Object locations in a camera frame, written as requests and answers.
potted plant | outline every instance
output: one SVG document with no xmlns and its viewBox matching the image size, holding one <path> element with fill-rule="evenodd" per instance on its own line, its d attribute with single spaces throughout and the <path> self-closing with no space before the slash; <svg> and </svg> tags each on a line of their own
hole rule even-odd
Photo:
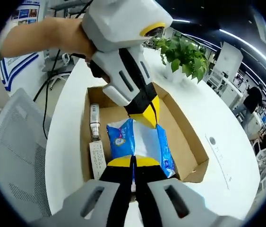
<svg viewBox="0 0 266 227">
<path fill-rule="evenodd" d="M 173 37 L 154 42 L 156 50 L 161 49 L 160 56 L 167 66 L 165 77 L 168 80 L 181 82 L 185 76 L 191 76 L 191 79 L 197 78 L 199 83 L 203 79 L 208 69 L 207 59 L 187 39 Z"/>
</svg>

round white table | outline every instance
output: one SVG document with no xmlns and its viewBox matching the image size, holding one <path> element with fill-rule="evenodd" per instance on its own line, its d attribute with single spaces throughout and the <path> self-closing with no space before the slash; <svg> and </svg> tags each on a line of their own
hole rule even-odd
<svg viewBox="0 0 266 227">
<path fill-rule="evenodd" d="M 181 84 L 171 83 L 162 76 L 165 66 L 161 63 L 159 52 L 145 48 L 144 56 L 151 68 L 153 81 L 178 103 L 209 156 L 203 182 L 185 184 L 204 197 L 206 207 L 211 211 L 244 219 L 260 181 L 256 157 L 244 130 L 205 82 L 196 84 L 185 79 Z M 80 121 L 85 94 L 88 87 L 105 84 L 102 79 L 92 76 L 84 60 L 79 60 L 60 94 L 51 121 L 45 160 L 46 190 L 52 214 L 62 208 L 66 197 L 83 185 Z M 227 157 L 223 168 L 207 136 L 216 139 L 219 150 Z M 224 177 L 224 168 L 231 176 L 230 187 Z"/>
</svg>

open cardboard box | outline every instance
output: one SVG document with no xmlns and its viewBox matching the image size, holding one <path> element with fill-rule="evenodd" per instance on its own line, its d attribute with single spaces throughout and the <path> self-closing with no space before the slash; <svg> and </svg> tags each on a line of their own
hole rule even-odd
<svg viewBox="0 0 266 227">
<path fill-rule="evenodd" d="M 205 175 L 208 156 L 182 110 L 171 95 L 154 83 L 160 99 L 160 122 L 165 129 L 168 145 L 176 165 L 176 178 L 184 182 L 199 183 Z M 90 159 L 90 104 L 98 103 L 100 107 L 100 133 L 106 163 L 111 161 L 110 141 L 106 125 L 128 118 L 124 107 L 117 106 L 103 93 L 102 87 L 90 87 L 86 94 L 85 110 L 81 121 L 81 158 L 84 181 L 93 178 Z"/>
</svg>

small bottle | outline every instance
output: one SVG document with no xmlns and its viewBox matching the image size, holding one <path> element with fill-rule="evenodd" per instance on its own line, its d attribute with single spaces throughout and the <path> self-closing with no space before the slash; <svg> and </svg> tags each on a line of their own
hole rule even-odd
<svg viewBox="0 0 266 227">
<path fill-rule="evenodd" d="M 100 118 L 99 118 L 99 105 L 97 103 L 90 106 L 90 128 L 91 140 L 100 140 Z"/>
</svg>

green leaves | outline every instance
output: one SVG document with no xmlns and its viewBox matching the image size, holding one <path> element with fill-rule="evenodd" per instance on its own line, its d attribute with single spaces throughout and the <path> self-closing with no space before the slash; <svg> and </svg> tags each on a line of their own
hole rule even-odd
<svg viewBox="0 0 266 227">
<path fill-rule="evenodd" d="M 156 49 L 161 48 L 161 60 L 166 65 L 165 58 L 171 63 L 172 72 L 182 66 L 182 73 L 192 79 L 197 78 L 200 82 L 208 69 L 205 55 L 196 50 L 191 42 L 184 38 L 173 37 L 173 39 L 156 39 Z"/>
<path fill-rule="evenodd" d="M 180 66 L 180 60 L 178 58 L 176 58 L 171 63 L 172 72 L 178 70 L 179 69 L 179 66 Z"/>
</svg>

